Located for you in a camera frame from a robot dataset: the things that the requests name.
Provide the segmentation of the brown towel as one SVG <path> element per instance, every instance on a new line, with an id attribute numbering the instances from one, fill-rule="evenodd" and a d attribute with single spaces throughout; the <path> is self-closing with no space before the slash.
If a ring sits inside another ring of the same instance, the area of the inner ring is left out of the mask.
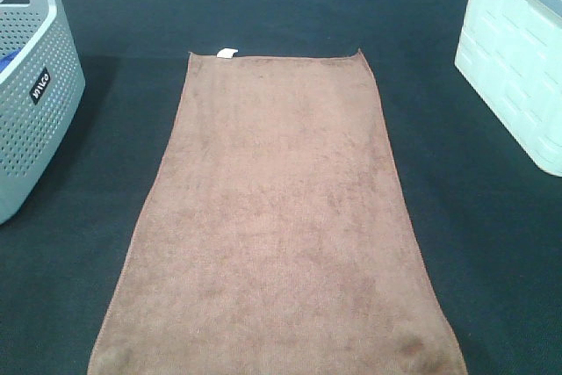
<path id="1" fill-rule="evenodd" d="M 362 53 L 190 56 L 88 373 L 466 373 Z"/>

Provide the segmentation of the blue cloth in basket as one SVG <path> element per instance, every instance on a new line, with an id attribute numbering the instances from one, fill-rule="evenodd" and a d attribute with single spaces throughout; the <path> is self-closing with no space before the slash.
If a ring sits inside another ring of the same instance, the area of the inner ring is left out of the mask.
<path id="1" fill-rule="evenodd" d="M 5 55 L 0 60 L 0 72 L 3 72 L 10 65 L 10 63 L 17 57 L 19 52 L 20 52 L 20 49 L 14 50 L 14 51 L 8 53 L 7 55 Z"/>

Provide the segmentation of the grey perforated laundry basket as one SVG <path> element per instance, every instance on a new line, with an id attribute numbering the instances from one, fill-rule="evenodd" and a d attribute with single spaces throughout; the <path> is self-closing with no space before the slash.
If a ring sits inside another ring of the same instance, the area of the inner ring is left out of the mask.
<path id="1" fill-rule="evenodd" d="M 62 0 L 1 5 L 1 220 L 23 205 L 74 118 L 84 74 Z"/>

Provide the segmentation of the black table cloth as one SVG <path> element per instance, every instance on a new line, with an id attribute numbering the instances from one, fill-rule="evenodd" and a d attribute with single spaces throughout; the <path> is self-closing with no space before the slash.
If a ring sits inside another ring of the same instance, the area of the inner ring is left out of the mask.
<path id="1" fill-rule="evenodd" d="M 1 371 L 83 374 L 189 53 L 362 51 L 407 209 L 472 374 L 561 371 L 561 181 L 458 73 L 467 0 L 63 0 L 86 89 L 1 228 Z"/>

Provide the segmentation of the white plastic basket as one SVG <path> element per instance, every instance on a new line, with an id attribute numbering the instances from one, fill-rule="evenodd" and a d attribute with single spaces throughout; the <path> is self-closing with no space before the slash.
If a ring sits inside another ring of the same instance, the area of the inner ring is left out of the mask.
<path id="1" fill-rule="evenodd" d="M 525 153 L 561 174 L 561 0 L 468 0 L 454 61 Z"/>

